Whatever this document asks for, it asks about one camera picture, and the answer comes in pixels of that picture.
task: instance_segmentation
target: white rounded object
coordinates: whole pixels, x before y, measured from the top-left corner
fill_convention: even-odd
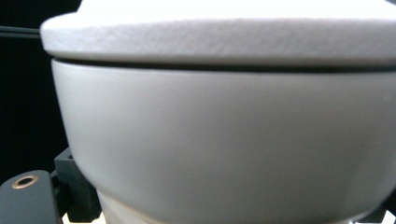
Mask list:
[[[394,66],[385,0],[84,0],[46,21],[55,57],[122,63]]]
[[[396,72],[52,65],[108,223],[325,223],[395,187]]]

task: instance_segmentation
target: textured lid surface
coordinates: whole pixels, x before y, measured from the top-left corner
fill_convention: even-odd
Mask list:
[[[44,49],[121,63],[396,64],[396,6],[385,0],[84,0],[41,27]]]

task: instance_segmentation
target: white plastic container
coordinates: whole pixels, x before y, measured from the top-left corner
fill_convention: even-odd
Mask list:
[[[165,20],[84,1],[44,23],[106,222],[329,223],[376,208],[396,184],[396,13],[368,2],[370,15]]]

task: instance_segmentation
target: black background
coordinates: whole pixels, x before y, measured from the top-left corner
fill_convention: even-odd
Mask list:
[[[36,28],[76,11],[79,0],[0,0],[0,26]],[[67,147],[40,39],[0,37],[0,184],[30,170],[51,172]]]

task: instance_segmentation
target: white plastic lid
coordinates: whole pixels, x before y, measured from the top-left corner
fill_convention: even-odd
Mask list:
[[[396,6],[386,0],[84,0],[46,21],[44,49],[121,63],[389,66]]]

